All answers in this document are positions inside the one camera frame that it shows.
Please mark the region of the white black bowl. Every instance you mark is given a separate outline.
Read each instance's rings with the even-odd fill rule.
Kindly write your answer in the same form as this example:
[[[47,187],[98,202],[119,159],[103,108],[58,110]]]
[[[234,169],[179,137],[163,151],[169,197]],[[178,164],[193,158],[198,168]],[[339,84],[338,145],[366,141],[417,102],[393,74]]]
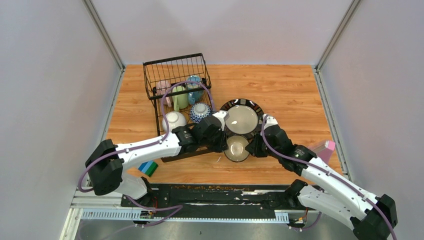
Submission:
[[[191,107],[189,117],[193,123],[198,124],[203,118],[208,117],[211,114],[212,109],[209,105],[203,102],[198,102]]]

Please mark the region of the dark brown speckled bowl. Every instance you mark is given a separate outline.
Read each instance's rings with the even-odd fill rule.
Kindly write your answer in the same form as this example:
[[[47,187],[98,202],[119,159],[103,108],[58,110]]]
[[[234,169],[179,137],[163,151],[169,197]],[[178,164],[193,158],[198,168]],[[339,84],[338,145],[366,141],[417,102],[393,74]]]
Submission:
[[[241,135],[230,136],[226,140],[228,149],[224,151],[224,155],[232,162],[240,163],[248,158],[250,153],[246,150],[249,141]]]

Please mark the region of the white ribbed bowl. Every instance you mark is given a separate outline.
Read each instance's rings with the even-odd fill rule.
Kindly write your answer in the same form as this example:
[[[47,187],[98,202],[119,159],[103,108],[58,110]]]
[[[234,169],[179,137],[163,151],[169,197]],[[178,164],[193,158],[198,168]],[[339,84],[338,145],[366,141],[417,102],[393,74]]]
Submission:
[[[172,131],[177,127],[183,127],[188,123],[186,117],[178,111],[168,112],[165,115],[165,118],[166,119],[162,119],[161,121],[162,128],[165,132],[168,131],[168,127],[170,128],[170,131]]]

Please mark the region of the black rimmed white plate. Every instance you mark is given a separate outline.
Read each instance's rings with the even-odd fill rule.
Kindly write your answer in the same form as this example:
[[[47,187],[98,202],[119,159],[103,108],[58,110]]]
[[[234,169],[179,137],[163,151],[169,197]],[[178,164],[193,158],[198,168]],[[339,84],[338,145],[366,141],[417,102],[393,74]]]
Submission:
[[[242,136],[250,141],[260,131],[264,111],[254,101],[235,98],[222,105],[220,110],[228,113],[228,118],[225,120],[228,137]]]

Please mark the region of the blue butterfly mug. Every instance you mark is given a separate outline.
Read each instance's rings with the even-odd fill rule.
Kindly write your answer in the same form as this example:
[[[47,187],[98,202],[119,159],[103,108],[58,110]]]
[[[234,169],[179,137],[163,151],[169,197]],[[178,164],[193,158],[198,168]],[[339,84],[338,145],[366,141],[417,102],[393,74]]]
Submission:
[[[202,83],[202,79],[198,75],[190,75],[187,78],[187,81],[189,81],[189,83],[186,83],[187,90],[199,89],[197,91],[192,91],[188,93],[188,103],[190,105],[194,105],[196,102],[198,102],[202,98],[203,88],[199,86],[198,84],[191,83],[191,82]]]

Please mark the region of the light green mug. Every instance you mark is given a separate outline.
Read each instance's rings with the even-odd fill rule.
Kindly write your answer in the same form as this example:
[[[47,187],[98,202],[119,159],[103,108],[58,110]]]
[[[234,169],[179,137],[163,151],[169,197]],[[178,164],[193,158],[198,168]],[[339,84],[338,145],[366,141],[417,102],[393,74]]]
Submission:
[[[172,93],[178,93],[178,92],[182,92],[185,91],[186,88],[184,86],[176,86],[172,89]],[[188,94],[187,93],[181,93],[181,94],[177,94],[177,95],[173,95],[172,96],[172,100],[173,100],[173,109],[176,112],[179,112],[182,109],[185,109],[188,107],[189,105],[189,101],[188,101]]]

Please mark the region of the pink ceramic mug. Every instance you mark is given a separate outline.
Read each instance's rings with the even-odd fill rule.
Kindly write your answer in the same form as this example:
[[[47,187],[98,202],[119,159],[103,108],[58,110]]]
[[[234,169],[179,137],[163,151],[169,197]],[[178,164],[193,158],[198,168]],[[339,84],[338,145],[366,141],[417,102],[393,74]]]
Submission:
[[[169,90],[170,88],[171,88],[171,84],[167,80],[160,80],[159,82],[156,83],[156,92],[158,95],[164,95],[167,92],[167,90]],[[168,107],[173,106],[173,100],[171,97],[167,96],[165,98],[165,102]]]

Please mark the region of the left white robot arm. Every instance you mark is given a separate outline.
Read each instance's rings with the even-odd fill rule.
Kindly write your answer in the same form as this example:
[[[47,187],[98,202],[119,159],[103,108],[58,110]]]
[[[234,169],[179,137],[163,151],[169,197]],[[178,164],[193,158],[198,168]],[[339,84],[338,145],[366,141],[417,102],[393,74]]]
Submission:
[[[153,193],[141,177],[128,174],[128,169],[161,158],[183,159],[197,154],[199,148],[220,153],[228,147],[225,140],[227,111],[220,110],[199,123],[180,126],[171,132],[147,140],[114,144],[101,141],[85,162],[83,175],[91,181],[97,196],[112,192],[126,195],[140,206],[149,206]]]

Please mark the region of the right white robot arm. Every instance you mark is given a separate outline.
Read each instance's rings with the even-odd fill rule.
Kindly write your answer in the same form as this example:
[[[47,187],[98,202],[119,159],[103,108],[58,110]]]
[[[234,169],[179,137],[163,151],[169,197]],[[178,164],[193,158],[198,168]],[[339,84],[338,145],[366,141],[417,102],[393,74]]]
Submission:
[[[397,239],[396,203],[387,194],[378,196],[334,171],[315,152],[294,144],[277,124],[263,124],[254,134],[247,151],[257,158],[273,157],[282,167],[314,182],[320,192],[306,182],[296,180],[285,195],[292,209],[304,206],[338,220],[359,240]]]

